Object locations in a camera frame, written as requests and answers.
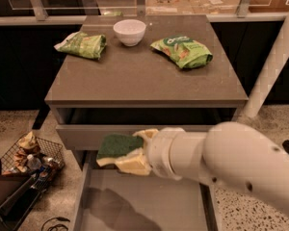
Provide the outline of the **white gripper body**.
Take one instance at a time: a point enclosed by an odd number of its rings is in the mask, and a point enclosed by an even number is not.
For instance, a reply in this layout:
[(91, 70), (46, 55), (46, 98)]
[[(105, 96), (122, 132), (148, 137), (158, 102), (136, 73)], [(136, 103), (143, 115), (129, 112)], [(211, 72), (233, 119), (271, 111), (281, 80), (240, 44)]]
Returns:
[(205, 132), (165, 128), (149, 140), (145, 155), (159, 177), (205, 181), (206, 169), (202, 160), (205, 138)]

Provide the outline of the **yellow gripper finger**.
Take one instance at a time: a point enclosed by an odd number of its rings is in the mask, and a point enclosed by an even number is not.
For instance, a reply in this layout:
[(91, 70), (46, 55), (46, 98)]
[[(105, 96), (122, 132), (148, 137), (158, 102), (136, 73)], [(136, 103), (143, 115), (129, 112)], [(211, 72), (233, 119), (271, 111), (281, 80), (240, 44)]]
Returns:
[(151, 172), (151, 167), (142, 148), (137, 148), (127, 155), (117, 158), (115, 165), (120, 171), (134, 175), (147, 176)]
[(153, 137), (159, 133), (158, 129), (144, 129), (133, 134), (134, 137), (141, 137), (145, 142), (151, 141)]

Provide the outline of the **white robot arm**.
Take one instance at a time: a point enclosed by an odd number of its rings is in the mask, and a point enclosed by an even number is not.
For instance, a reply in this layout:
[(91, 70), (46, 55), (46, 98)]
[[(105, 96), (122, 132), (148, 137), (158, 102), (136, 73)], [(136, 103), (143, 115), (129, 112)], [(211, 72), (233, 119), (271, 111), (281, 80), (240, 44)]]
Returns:
[(139, 160), (118, 164), (123, 172), (230, 188), (289, 217), (289, 154), (247, 125), (223, 122), (206, 133), (143, 130), (119, 139), (116, 150), (123, 161)]

